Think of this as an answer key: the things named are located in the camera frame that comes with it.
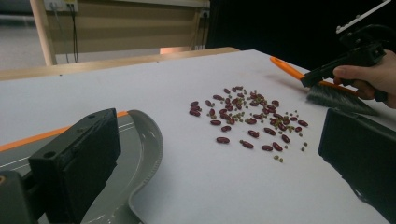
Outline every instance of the kidney bean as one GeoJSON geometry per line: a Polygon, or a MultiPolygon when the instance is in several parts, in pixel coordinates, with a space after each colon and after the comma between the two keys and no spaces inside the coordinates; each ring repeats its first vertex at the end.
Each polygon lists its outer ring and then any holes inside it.
{"type": "Polygon", "coordinates": [[[231,117],[230,116],[228,116],[228,114],[220,114],[220,117],[222,118],[222,119],[230,119],[231,117]]]}
{"type": "Polygon", "coordinates": [[[201,107],[198,105],[194,105],[190,108],[190,110],[194,110],[194,111],[201,111],[201,107]]]}
{"type": "Polygon", "coordinates": [[[210,123],[213,124],[213,125],[220,125],[221,121],[218,120],[218,119],[213,119],[213,120],[210,120],[210,123]]]}
{"type": "Polygon", "coordinates": [[[198,104],[199,104],[198,101],[194,101],[194,102],[191,102],[190,106],[195,106],[195,105],[198,105],[198,104]]]}
{"type": "Polygon", "coordinates": [[[276,132],[275,132],[274,130],[270,129],[270,128],[264,128],[264,131],[265,131],[266,133],[271,134],[271,135],[276,135],[276,132]]]}
{"type": "Polygon", "coordinates": [[[264,150],[264,151],[272,151],[273,148],[271,146],[269,146],[269,145],[264,145],[264,146],[262,146],[262,150],[264,150]]]}
{"type": "Polygon", "coordinates": [[[253,118],[255,118],[255,119],[262,119],[262,115],[254,114],[254,115],[253,115],[253,118]]]}
{"type": "Polygon", "coordinates": [[[276,142],[273,142],[273,147],[276,151],[282,151],[283,148],[276,142]]]}
{"type": "Polygon", "coordinates": [[[290,139],[289,139],[285,134],[282,134],[282,140],[283,140],[285,143],[289,143],[289,142],[290,142],[290,139]]]}
{"type": "Polygon", "coordinates": [[[242,146],[244,146],[244,147],[247,147],[247,148],[254,148],[254,146],[251,144],[251,143],[249,143],[249,142],[247,142],[247,141],[244,141],[244,140],[241,140],[241,141],[239,141],[241,144],[242,144],[242,146]]]}
{"type": "Polygon", "coordinates": [[[230,139],[228,139],[228,138],[226,138],[226,137],[218,137],[218,138],[216,138],[216,141],[217,141],[218,143],[229,143],[229,142],[230,142],[230,139]]]}
{"type": "Polygon", "coordinates": [[[205,104],[206,104],[207,106],[209,106],[209,107],[212,107],[212,102],[210,102],[209,100],[206,100],[206,101],[205,101],[205,104]]]}
{"type": "Polygon", "coordinates": [[[247,131],[247,133],[248,133],[250,136],[255,137],[255,138],[258,138],[258,137],[260,136],[259,132],[255,132],[255,131],[253,131],[253,130],[249,130],[249,131],[247,131]]]}
{"type": "Polygon", "coordinates": [[[221,127],[221,130],[223,131],[223,132],[228,132],[228,131],[230,131],[231,130],[231,126],[224,126],[224,127],[221,127]]]}
{"type": "Polygon", "coordinates": [[[201,113],[199,111],[196,111],[196,110],[190,110],[190,114],[194,115],[195,117],[200,117],[201,116],[201,113]]]}
{"type": "Polygon", "coordinates": [[[302,119],[299,119],[297,122],[298,122],[301,126],[304,126],[304,127],[307,127],[307,126],[308,126],[308,123],[305,122],[305,121],[302,120],[302,119]]]}
{"type": "Polygon", "coordinates": [[[247,119],[247,124],[255,124],[257,123],[256,119],[247,119]]]}
{"type": "Polygon", "coordinates": [[[215,100],[224,100],[224,98],[220,95],[213,95],[213,99],[215,100]]]}

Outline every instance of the orange handle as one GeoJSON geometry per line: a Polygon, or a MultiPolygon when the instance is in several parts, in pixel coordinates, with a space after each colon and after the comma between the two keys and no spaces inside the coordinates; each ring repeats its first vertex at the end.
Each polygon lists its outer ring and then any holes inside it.
{"type": "MultiPolygon", "coordinates": [[[[292,77],[295,77],[296,79],[300,80],[301,78],[304,77],[304,74],[297,71],[295,68],[291,67],[291,65],[289,65],[288,63],[274,57],[274,56],[270,56],[270,60],[272,63],[274,63],[276,66],[278,66],[280,69],[282,69],[283,71],[285,71],[286,73],[288,73],[289,75],[291,75],[292,77]]],[[[353,90],[347,89],[345,87],[342,86],[338,86],[335,85],[331,82],[327,82],[327,81],[320,81],[319,82],[320,85],[323,86],[328,86],[328,87],[332,87],[341,91],[346,91],[349,92],[353,95],[356,95],[356,92],[354,92],[353,90]]]]}

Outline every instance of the orange strip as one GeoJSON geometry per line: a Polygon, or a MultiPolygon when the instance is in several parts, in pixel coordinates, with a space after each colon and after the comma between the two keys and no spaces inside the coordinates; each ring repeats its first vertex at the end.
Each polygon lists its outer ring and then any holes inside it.
{"type": "MultiPolygon", "coordinates": [[[[121,111],[121,112],[117,113],[117,118],[125,116],[125,115],[128,115],[128,112],[127,111],[121,111]]],[[[29,143],[33,143],[35,141],[39,141],[39,140],[42,140],[44,138],[52,137],[52,136],[57,135],[57,134],[61,134],[64,131],[66,131],[67,129],[69,129],[70,127],[71,126],[67,126],[67,127],[64,127],[64,128],[60,128],[60,129],[56,129],[56,130],[53,130],[53,131],[49,131],[47,133],[41,133],[41,134],[38,134],[38,135],[34,135],[32,137],[27,137],[27,138],[24,138],[22,140],[18,140],[16,142],[12,142],[12,143],[8,143],[8,144],[5,144],[5,145],[2,145],[2,146],[0,146],[0,152],[12,149],[14,147],[20,147],[20,146],[23,146],[23,145],[26,145],[26,144],[29,144],[29,143]]]]}

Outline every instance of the black object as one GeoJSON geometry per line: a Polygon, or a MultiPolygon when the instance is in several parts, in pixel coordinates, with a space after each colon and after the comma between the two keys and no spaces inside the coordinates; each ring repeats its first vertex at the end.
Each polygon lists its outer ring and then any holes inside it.
{"type": "Polygon", "coordinates": [[[330,108],[318,154],[362,201],[396,223],[396,132],[361,115],[330,108]]]}
{"type": "Polygon", "coordinates": [[[16,223],[35,223],[44,212],[51,223],[81,222],[119,155],[116,110],[90,114],[32,155],[23,180],[16,172],[0,172],[0,223],[15,217],[30,220],[16,223]],[[8,194],[16,195],[13,201],[3,200],[8,194]]]}

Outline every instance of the black cable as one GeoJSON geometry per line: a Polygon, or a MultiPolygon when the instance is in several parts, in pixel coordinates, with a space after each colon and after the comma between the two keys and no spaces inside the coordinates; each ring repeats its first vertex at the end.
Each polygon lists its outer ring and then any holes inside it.
{"type": "Polygon", "coordinates": [[[76,29],[76,11],[74,10],[74,5],[67,5],[70,10],[70,14],[73,20],[73,53],[75,57],[75,62],[78,63],[78,42],[77,42],[77,29],[76,29]]]}

